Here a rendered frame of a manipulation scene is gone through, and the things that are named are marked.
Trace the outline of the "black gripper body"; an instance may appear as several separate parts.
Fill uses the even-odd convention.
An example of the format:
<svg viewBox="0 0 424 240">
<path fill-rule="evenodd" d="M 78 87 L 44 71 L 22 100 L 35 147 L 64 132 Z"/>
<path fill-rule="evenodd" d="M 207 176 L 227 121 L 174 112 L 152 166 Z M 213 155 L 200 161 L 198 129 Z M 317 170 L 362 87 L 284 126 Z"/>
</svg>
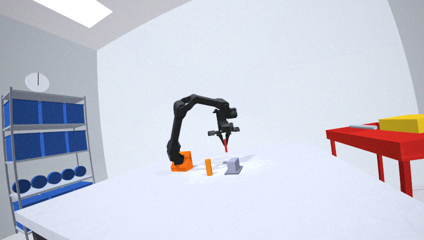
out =
<svg viewBox="0 0 424 240">
<path fill-rule="evenodd" d="M 207 132 L 208 133 L 208 136 L 214 136 L 215 134 L 217 136 L 219 136 L 219 135 L 222 135 L 222 133 L 231 134 L 231 132 L 240 132 L 240 128 L 239 127 L 234 127 L 232 129 L 230 129 L 230 131 L 222 132 L 220 130 L 220 122 L 226 123 L 226 121 L 227 121 L 227 119 L 217 120 L 218 131 L 214 131 L 214 130 L 208 131 Z"/>
</svg>

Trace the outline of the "orange cylinder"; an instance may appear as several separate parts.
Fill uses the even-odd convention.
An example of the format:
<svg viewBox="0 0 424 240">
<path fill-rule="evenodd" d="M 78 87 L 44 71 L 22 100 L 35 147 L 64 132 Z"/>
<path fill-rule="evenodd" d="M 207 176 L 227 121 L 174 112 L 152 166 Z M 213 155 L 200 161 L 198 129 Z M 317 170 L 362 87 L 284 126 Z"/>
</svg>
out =
<svg viewBox="0 0 424 240">
<path fill-rule="evenodd" d="M 212 165 L 211 165 L 211 159 L 205 159 L 205 167 L 206 167 L 206 174 L 207 176 L 212 176 L 213 175 L 213 171 L 212 171 Z"/>
</svg>

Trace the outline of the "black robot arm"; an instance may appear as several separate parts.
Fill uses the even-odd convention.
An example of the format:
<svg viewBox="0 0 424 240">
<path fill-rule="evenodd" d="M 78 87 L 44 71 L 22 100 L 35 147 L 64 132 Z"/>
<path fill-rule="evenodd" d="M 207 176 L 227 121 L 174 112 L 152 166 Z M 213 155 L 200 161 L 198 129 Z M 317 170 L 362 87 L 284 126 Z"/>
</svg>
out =
<svg viewBox="0 0 424 240">
<path fill-rule="evenodd" d="M 235 107 L 230 108 L 230 104 L 223 98 L 209 98 L 193 93 L 189 96 L 175 101 L 173 104 L 174 121 L 171 131 L 171 137 L 166 146 L 168 158 L 170 162 L 174 162 L 174 166 L 181 165 L 184 162 L 185 155 L 179 153 L 181 148 L 179 142 L 181 125 L 183 118 L 187 114 L 187 111 L 191 110 L 195 104 L 202 104 L 217 108 L 212 112 L 213 114 L 216 113 L 217 121 L 225 119 L 234 119 L 238 116 L 237 109 Z M 228 121 L 226 121 L 225 123 L 223 123 L 222 121 L 220 121 L 219 130 L 221 130 L 222 132 L 230 132 L 233 128 L 233 122 L 229 123 Z"/>
</svg>

